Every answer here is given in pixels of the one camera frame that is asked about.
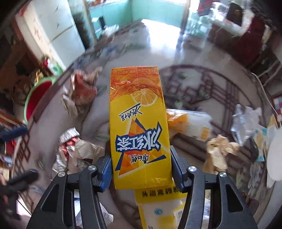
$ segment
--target teal wall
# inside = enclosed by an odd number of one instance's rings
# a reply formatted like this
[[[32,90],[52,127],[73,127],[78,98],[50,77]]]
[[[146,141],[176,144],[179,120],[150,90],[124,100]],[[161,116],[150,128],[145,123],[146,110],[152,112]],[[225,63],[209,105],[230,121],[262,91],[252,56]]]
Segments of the teal wall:
[[[184,5],[158,0],[132,0],[133,20],[149,19],[180,27]]]
[[[108,3],[104,6],[92,6],[89,9],[90,16],[91,18],[94,18],[104,15],[106,25],[111,26],[118,24],[121,28],[132,22],[131,5],[132,2],[130,0],[125,0],[116,3]],[[94,23],[94,28],[96,30],[100,27],[99,22]]]

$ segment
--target white refrigerator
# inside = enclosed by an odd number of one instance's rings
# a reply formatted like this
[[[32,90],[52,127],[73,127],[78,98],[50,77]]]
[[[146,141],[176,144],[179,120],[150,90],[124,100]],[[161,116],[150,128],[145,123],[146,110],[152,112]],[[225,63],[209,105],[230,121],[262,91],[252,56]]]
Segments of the white refrigerator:
[[[32,0],[23,17],[43,54],[64,70],[85,52],[67,0]]]

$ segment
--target white round object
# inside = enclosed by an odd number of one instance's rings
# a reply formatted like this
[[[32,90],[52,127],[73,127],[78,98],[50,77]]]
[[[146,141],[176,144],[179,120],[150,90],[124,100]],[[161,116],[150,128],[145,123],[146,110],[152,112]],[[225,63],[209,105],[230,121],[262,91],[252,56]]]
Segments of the white round object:
[[[282,180],[282,129],[277,131],[270,144],[266,167],[273,180]]]

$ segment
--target juice box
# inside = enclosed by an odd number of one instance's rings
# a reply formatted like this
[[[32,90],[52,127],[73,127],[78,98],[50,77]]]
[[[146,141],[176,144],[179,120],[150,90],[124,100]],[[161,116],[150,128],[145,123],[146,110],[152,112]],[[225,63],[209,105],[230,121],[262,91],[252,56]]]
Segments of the juice box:
[[[156,66],[112,69],[110,140],[116,189],[172,183],[166,108]]]

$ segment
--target yellow drink carton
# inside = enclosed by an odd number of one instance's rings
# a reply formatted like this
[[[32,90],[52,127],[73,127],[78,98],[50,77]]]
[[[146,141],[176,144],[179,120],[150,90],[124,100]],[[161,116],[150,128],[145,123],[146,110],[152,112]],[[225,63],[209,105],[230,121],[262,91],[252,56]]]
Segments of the yellow drink carton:
[[[156,66],[112,69],[110,139],[116,189],[172,183],[166,108]]]

